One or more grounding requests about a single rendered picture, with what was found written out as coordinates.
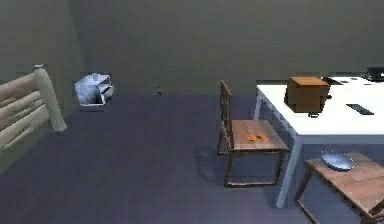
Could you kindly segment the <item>brown wooden chair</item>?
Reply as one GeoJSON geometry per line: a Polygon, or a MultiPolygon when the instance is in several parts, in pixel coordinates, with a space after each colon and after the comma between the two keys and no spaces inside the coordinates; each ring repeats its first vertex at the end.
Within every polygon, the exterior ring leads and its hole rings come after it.
{"type": "Polygon", "coordinates": [[[312,224],[320,224],[300,201],[309,180],[318,176],[337,193],[360,217],[360,224],[378,224],[384,221],[384,166],[357,153],[347,153],[354,162],[348,172],[328,168],[320,159],[305,160],[306,170],[295,195],[297,206],[312,224]]]}
{"type": "Polygon", "coordinates": [[[220,81],[220,129],[216,154],[227,157],[224,186],[246,188],[276,185],[279,181],[284,156],[288,147],[267,120],[234,120],[232,92],[224,80],[220,81]],[[235,155],[277,154],[274,177],[269,182],[231,182],[230,174],[235,155]]]}

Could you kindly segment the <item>brown wooden box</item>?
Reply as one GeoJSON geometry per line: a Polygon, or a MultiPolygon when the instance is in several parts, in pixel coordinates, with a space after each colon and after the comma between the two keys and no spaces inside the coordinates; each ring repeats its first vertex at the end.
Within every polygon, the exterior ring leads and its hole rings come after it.
{"type": "Polygon", "coordinates": [[[321,113],[330,85],[318,77],[290,77],[284,103],[294,113],[321,113]]]}

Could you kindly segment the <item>white table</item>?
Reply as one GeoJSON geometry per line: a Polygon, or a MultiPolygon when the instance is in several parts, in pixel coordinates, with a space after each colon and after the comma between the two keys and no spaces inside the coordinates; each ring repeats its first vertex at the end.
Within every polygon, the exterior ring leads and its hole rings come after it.
{"type": "Polygon", "coordinates": [[[333,85],[332,98],[317,118],[305,113],[294,113],[284,102],[286,87],[282,84],[259,84],[254,118],[258,119],[261,106],[277,116],[285,130],[293,137],[286,172],[280,187],[276,206],[284,206],[302,147],[309,145],[384,145],[384,82],[371,85],[333,85]],[[373,112],[361,115],[348,107],[359,104],[373,112]]]}

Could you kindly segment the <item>blue grey plate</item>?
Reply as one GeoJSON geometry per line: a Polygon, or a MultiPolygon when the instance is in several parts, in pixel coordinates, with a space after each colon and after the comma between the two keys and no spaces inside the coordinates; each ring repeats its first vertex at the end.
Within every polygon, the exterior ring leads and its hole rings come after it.
{"type": "Polygon", "coordinates": [[[322,162],[333,171],[348,172],[354,168],[354,160],[341,152],[323,150],[320,158],[322,162]]]}

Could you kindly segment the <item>black flat remote control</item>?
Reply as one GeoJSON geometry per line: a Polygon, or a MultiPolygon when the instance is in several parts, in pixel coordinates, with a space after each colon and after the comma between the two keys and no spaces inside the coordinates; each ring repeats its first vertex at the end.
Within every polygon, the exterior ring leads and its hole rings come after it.
{"type": "Polygon", "coordinates": [[[359,104],[348,104],[348,107],[350,107],[351,109],[355,110],[356,112],[358,112],[361,115],[373,115],[373,112],[371,112],[370,110],[362,107],[359,104]]]}

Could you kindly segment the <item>black laptop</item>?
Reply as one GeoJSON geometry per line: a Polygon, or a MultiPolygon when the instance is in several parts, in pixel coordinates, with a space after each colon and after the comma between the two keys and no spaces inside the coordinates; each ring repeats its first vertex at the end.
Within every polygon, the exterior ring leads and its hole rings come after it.
{"type": "Polygon", "coordinates": [[[368,77],[373,82],[384,82],[384,66],[368,66],[368,77]]]}

